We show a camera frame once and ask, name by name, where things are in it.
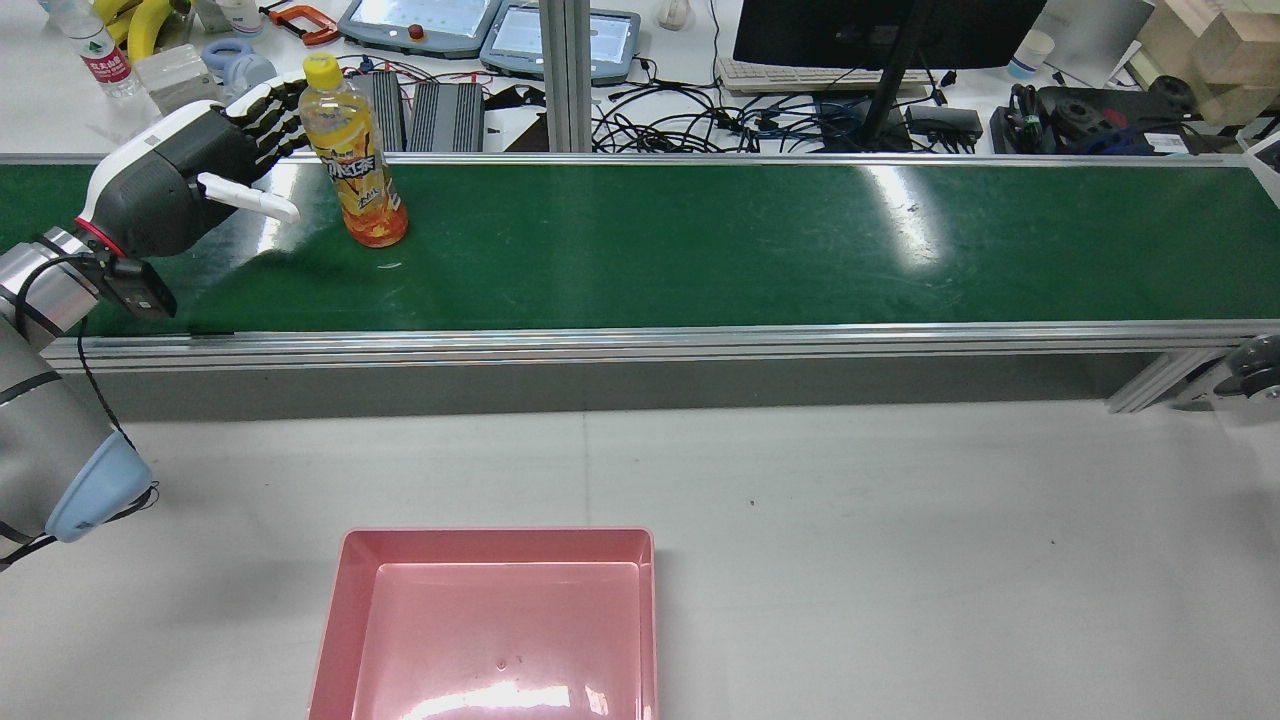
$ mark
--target white cup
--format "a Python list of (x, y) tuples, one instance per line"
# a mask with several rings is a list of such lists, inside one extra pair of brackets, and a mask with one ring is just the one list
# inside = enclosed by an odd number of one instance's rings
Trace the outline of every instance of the white cup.
[(1014, 79), (1032, 79), (1036, 70), (1039, 70), (1039, 67), (1044, 64), (1044, 58), (1048, 58), (1050, 53), (1053, 51), (1053, 38), (1048, 33), (1038, 29), (1028, 32), (1023, 44), (1018, 46), (1018, 51), (1014, 53), (1014, 59), (1009, 60), (1006, 70)]
[(223, 17), (241, 37), (256, 37), (262, 33), (262, 13), (257, 12), (255, 0), (215, 0), (223, 10)]

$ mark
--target bottle label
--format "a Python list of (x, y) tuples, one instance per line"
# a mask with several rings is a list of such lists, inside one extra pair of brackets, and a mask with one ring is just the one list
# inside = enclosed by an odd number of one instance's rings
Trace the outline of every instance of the bottle label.
[(106, 28), (90, 37), (77, 38), (76, 42), (79, 46), (81, 59), (97, 82), (120, 82), (129, 77), (129, 61), (115, 46)]
[(388, 213), (399, 208), (399, 196), (374, 150), (372, 119), (362, 119), (364, 123), (357, 120), (352, 126), (364, 127), (342, 142), (312, 147), (338, 188), (343, 213), (357, 227), (383, 223)]

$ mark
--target black power adapter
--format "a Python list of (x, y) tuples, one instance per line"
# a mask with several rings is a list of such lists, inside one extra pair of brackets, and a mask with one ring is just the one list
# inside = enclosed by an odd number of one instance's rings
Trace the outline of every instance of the black power adapter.
[(906, 109), (906, 127), (951, 152), (973, 152), (982, 137), (982, 119), (973, 110), (913, 105)]

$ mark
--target metal pole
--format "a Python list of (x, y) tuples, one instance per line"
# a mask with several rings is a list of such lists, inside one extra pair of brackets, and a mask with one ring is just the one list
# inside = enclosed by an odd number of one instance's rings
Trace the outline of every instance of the metal pole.
[(590, 1), (541, 0), (539, 9), (552, 152), (590, 152)]
[(915, 60), (915, 54), (920, 49), (920, 37), (924, 28), (933, 17), (938, 6), (938, 0), (915, 0), (906, 10), (906, 20), (899, 27), (897, 37), (893, 38), (893, 49), (890, 51), (888, 63), (881, 73), (879, 85), (876, 86), (876, 96), (872, 106), (867, 110), (867, 119), (858, 131), (858, 145), (867, 150), (879, 149), (879, 136), (884, 129), (884, 119), (888, 111), (897, 102), (897, 91), (902, 87), (902, 76)]

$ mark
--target computer monitor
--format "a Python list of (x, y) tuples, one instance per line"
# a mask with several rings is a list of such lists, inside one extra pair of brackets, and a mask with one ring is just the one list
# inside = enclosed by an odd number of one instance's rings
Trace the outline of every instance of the computer monitor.
[[(911, 68), (997, 68), (1009, 63), (1046, 0), (941, 0)], [(883, 69), (911, 3), (744, 0), (733, 59), (768, 65)]]

